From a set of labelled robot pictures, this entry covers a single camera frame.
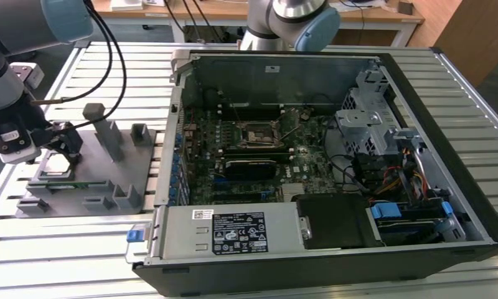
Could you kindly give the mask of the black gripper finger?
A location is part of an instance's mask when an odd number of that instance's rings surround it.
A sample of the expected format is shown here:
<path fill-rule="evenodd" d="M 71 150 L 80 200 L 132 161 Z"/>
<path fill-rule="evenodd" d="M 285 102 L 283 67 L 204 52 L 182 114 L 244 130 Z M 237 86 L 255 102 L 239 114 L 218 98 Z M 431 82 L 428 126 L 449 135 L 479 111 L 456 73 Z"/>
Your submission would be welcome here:
<path fill-rule="evenodd" d="M 62 148 L 62 136 L 56 133 L 38 133 L 36 134 L 36 146 L 52 150 L 62 155 L 66 155 L 66 151 Z"/>
<path fill-rule="evenodd" d="M 62 148 L 71 164 L 80 162 L 80 150 L 83 147 L 83 138 L 72 124 L 64 124 L 60 131 Z"/>

